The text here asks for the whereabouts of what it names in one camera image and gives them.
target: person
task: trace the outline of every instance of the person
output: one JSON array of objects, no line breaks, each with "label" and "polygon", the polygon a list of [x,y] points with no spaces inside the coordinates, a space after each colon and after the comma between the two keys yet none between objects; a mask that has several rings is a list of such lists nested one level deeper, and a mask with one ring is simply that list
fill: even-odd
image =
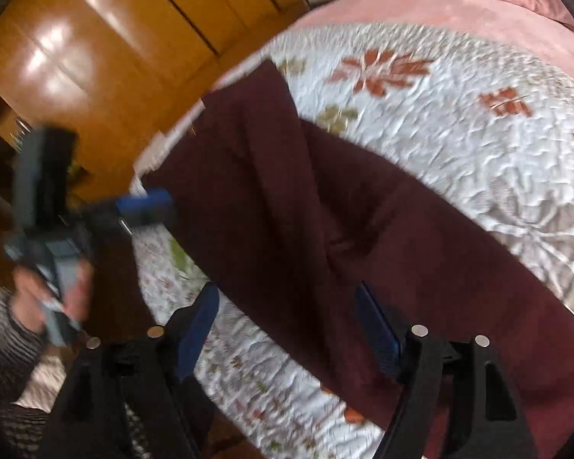
[{"label": "person", "polygon": [[[78,264],[77,282],[64,295],[64,312],[87,319],[93,267]],[[47,343],[40,302],[50,298],[44,281],[30,269],[14,270],[15,294],[0,297],[0,458],[34,459],[47,420],[40,409],[13,404],[22,394]]]}]

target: bed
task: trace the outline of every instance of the bed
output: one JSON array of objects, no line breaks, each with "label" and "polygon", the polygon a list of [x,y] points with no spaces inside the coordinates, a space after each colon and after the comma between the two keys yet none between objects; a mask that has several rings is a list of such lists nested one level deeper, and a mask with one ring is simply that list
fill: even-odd
[{"label": "bed", "polygon": [[[389,159],[507,246],[574,314],[574,19],[559,0],[338,0],[216,85],[271,58],[301,117]],[[199,101],[136,163],[157,168]],[[159,323],[207,278],[163,227],[135,234]],[[225,296],[196,377],[266,456],[373,456],[382,431]]]}]

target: white quilt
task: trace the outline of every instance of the white quilt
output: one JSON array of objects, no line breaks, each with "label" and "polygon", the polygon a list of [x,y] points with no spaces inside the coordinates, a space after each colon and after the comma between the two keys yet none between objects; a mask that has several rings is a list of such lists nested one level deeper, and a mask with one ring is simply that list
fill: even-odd
[{"label": "white quilt", "polygon": [[[301,117],[386,157],[504,243],[574,313],[574,81],[510,46],[406,24],[291,30],[264,57],[285,75]],[[142,154],[157,167],[200,110]],[[141,191],[139,180],[133,190]],[[158,322],[206,281],[164,228],[137,233],[145,301]],[[381,437],[349,424],[324,393],[225,297],[196,376],[273,458],[370,458]]]}]

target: hand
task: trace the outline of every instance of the hand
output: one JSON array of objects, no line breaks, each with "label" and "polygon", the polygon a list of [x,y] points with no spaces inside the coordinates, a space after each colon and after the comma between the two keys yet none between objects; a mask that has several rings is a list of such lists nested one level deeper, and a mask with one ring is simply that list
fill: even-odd
[{"label": "hand", "polygon": [[[13,272],[16,294],[11,301],[11,313],[26,329],[41,333],[44,330],[42,300],[52,295],[43,279],[26,267],[17,266]],[[77,283],[64,295],[64,313],[78,322],[83,322],[89,314],[93,267],[86,260],[79,262]]]}]

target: wooden wardrobe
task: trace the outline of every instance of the wooden wardrobe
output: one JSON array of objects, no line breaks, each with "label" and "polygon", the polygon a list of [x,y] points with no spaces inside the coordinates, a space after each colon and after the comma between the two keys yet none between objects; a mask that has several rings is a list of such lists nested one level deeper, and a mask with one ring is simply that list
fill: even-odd
[{"label": "wooden wardrobe", "polygon": [[127,191],[132,162],[303,0],[12,0],[0,16],[0,135],[17,116],[78,131],[77,187]]}]

